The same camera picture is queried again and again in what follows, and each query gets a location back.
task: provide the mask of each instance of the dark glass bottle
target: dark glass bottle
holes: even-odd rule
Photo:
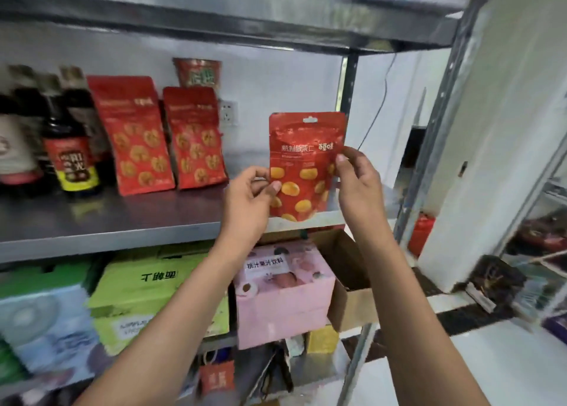
[[[69,197],[99,193],[101,186],[89,138],[83,125],[65,108],[57,75],[38,75],[38,83],[49,108],[41,136],[61,188]]]
[[[105,183],[116,182],[110,142],[103,123],[96,113],[83,71],[76,66],[61,66],[63,99],[69,113],[79,121],[89,137],[89,146],[100,178]]]
[[[18,104],[0,94],[0,183],[13,197],[35,197],[49,192],[20,128]]]
[[[25,139],[41,169],[55,183],[55,170],[41,138],[43,119],[49,114],[49,110],[45,98],[38,90],[35,73],[31,67],[23,65],[8,66],[8,71],[14,82],[12,97],[18,103],[20,127]]]

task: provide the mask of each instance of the person's left hand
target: person's left hand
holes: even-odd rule
[[[218,240],[229,242],[246,254],[258,242],[266,230],[270,216],[270,203],[281,189],[281,182],[268,185],[266,167],[251,166],[230,181],[224,190],[224,209],[221,233]]]

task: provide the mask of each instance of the pink box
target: pink box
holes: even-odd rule
[[[238,348],[322,328],[335,275],[309,240],[254,248],[234,278]]]

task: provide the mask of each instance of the power socket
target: power socket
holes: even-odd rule
[[[238,125],[237,118],[237,103],[221,100],[221,126],[235,126]]]

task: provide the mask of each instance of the wire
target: wire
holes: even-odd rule
[[[382,108],[384,107],[384,102],[386,101],[386,96],[388,95],[388,74],[390,72],[390,70],[392,70],[392,66],[393,66],[393,62],[396,60],[397,57],[397,52],[393,55],[393,59],[392,62],[390,63],[390,65],[388,66],[388,70],[386,70],[386,76],[384,76],[384,97],[382,98],[382,103],[380,103],[380,107],[378,108],[378,111],[376,112],[376,115],[374,116],[374,119],[372,120],[372,123],[370,124],[370,127],[368,127],[368,130],[366,131],[366,134],[364,135],[364,138],[362,139],[362,142],[360,142],[360,144],[358,145],[358,150],[360,151],[360,148],[362,147],[362,144],[364,143],[364,141],[366,140],[366,138],[368,137],[368,134],[370,133],[370,130],[372,130],[372,126],[374,125],[374,123],[376,122],[376,119],[378,118],[378,115],[380,115],[380,111],[382,110]]]

